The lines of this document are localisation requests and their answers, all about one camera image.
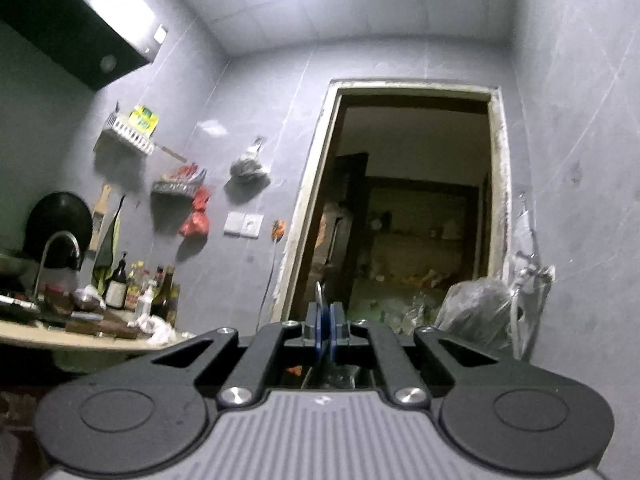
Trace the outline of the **blue handled peeler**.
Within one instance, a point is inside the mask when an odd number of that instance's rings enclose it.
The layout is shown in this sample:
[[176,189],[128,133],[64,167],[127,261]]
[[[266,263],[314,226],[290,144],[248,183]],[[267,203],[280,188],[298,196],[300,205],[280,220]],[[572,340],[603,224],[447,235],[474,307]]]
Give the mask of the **blue handled peeler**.
[[308,304],[303,343],[307,349],[309,363],[306,365],[302,388],[309,389],[316,382],[323,382],[326,367],[331,361],[330,307],[320,281],[314,284],[314,302]]

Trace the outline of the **kitchen counter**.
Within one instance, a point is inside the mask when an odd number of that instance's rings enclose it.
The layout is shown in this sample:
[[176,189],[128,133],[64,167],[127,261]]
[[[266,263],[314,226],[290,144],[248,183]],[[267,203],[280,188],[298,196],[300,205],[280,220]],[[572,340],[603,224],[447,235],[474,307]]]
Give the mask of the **kitchen counter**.
[[180,344],[180,340],[169,344],[150,344],[147,340],[129,340],[107,336],[90,336],[67,333],[65,330],[49,330],[43,326],[27,326],[12,322],[0,323],[2,344],[61,351],[109,351],[124,353],[146,353]]

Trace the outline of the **white cloth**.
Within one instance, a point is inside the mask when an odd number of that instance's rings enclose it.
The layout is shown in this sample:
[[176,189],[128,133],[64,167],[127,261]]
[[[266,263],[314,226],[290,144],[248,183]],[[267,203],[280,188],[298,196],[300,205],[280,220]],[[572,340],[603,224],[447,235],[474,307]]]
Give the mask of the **white cloth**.
[[174,328],[158,316],[142,314],[134,321],[134,327],[137,327],[146,342],[153,346],[164,346],[176,341]]

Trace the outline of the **grey plastic bag hanging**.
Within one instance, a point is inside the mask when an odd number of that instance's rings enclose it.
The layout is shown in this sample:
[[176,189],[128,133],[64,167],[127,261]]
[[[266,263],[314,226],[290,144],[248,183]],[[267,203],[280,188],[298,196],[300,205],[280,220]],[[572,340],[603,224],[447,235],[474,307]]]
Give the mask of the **grey plastic bag hanging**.
[[433,325],[472,344],[511,351],[511,301],[509,287],[495,278],[460,282],[446,293]]

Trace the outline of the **brown tall bottle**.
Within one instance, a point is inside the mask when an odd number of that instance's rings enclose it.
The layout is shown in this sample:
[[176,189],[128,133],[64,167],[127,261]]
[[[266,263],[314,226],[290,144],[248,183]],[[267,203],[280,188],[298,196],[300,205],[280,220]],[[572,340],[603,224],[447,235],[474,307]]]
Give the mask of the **brown tall bottle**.
[[165,271],[162,284],[160,284],[160,288],[152,301],[151,314],[164,321],[169,320],[169,313],[174,306],[174,302],[171,299],[174,274],[175,268],[173,266],[168,266]]

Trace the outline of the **dark glass bottle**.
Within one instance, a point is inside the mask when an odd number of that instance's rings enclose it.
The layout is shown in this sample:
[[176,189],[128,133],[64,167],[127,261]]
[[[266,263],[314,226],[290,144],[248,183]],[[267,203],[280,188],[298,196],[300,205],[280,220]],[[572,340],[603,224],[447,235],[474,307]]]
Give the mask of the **dark glass bottle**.
[[126,252],[124,252],[106,285],[104,292],[106,306],[111,309],[122,309],[126,301],[127,288]]

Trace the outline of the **red plastic bag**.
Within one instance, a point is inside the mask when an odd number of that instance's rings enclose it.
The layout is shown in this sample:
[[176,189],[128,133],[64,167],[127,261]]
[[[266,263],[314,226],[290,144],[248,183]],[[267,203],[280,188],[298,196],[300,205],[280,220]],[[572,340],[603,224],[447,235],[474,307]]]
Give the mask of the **red plastic bag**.
[[193,197],[192,210],[186,221],[180,226],[179,234],[184,238],[206,237],[209,233],[209,218],[207,217],[207,204],[210,192],[206,186],[200,186]]

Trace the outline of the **sink faucet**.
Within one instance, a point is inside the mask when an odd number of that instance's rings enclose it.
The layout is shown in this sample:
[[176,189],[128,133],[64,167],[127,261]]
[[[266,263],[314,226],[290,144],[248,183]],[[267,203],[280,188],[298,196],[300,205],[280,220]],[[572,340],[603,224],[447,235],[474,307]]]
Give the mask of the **sink faucet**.
[[44,269],[64,269],[77,271],[81,267],[82,252],[77,237],[70,231],[58,231],[44,244],[37,272],[32,282],[32,300],[40,295],[40,282]]

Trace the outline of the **black wok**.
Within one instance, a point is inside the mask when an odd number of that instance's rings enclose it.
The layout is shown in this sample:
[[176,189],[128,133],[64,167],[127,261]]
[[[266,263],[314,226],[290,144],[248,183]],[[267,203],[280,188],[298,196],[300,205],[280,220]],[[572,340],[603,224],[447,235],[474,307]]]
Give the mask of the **black wok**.
[[39,262],[46,241],[58,231],[70,231],[78,239],[82,262],[92,237],[89,207],[71,192],[53,192],[35,204],[26,220],[21,257]]

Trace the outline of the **range hood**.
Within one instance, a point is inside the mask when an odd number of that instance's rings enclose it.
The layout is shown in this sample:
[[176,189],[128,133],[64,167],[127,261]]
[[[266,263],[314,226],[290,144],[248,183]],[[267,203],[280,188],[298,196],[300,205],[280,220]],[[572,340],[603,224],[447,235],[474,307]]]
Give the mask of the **range hood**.
[[1,21],[93,91],[153,63],[167,36],[144,0],[1,0]]

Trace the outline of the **orange wall plug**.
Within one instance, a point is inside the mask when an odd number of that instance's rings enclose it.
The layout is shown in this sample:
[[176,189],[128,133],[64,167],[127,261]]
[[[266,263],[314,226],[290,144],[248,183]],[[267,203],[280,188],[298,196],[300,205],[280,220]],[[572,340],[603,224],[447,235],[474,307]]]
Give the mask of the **orange wall plug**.
[[273,225],[272,225],[271,239],[276,243],[280,242],[280,240],[282,240],[282,238],[284,237],[285,230],[286,230],[285,221],[276,220],[275,222],[273,222]]

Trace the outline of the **white wall switch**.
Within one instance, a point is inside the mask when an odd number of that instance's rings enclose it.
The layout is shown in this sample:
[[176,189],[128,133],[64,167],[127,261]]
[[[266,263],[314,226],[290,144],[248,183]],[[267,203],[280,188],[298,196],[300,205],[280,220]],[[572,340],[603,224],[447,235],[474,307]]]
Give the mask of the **white wall switch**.
[[224,235],[257,240],[263,221],[262,214],[243,214],[242,212],[230,211],[224,222]]

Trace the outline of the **wall faucet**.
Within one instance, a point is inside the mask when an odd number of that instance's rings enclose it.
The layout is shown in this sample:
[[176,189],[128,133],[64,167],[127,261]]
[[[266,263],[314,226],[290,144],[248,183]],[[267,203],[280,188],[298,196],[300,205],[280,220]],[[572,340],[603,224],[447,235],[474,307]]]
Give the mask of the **wall faucet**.
[[556,279],[556,267],[553,264],[544,266],[536,252],[526,254],[521,250],[512,256],[512,263],[510,292],[513,299],[521,294],[544,296],[550,292]]

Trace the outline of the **wall rack shelf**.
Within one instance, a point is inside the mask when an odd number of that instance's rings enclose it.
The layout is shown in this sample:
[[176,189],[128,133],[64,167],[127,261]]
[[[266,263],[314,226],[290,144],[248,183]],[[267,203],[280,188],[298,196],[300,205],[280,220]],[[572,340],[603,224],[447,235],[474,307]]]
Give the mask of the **wall rack shelf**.
[[163,174],[152,184],[152,193],[193,198],[203,185],[207,170],[195,162],[182,165],[170,174]]

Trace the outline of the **hanging grey bag on wall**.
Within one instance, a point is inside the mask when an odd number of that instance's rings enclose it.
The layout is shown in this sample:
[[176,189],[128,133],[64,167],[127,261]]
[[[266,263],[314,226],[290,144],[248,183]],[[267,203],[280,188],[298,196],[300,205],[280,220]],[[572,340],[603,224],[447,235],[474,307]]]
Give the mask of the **hanging grey bag on wall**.
[[268,169],[260,161],[259,153],[265,139],[258,136],[230,167],[230,177],[236,182],[249,184],[268,177]]

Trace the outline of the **door frame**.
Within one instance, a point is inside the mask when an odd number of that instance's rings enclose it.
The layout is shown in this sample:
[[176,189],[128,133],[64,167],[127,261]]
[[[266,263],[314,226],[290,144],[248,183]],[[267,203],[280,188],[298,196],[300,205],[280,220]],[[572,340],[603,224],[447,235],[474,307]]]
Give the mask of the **door frame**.
[[322,174],[330,158],[331,144],[340,110],[349,98],[408,96],[471,100],[487,107],[491,146],[491,215],[488,274],[503,282],[510,280],[512,246],[512,178],[508,124],[501,89],[486,84],[449,79],[333,79],[330,81],[314,128],[310,149],[298,188],[295,208],[286,231],[283,257],[272,293],[270,322],[288,319],[294,304],[296,282],[311,231],[314,207],[320,193]]

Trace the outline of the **white upper wall rack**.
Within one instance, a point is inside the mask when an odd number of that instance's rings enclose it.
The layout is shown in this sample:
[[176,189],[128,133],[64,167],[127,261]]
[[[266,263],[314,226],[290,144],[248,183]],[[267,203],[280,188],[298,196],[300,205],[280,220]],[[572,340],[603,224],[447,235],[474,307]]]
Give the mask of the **white upper wall rack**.
[[144,156],[150,156],[155,150],[153,134],[160,118],[152,110],[138,105],[129,114],[120,112],[119,104],[107,116],[101,133],[132,148]]

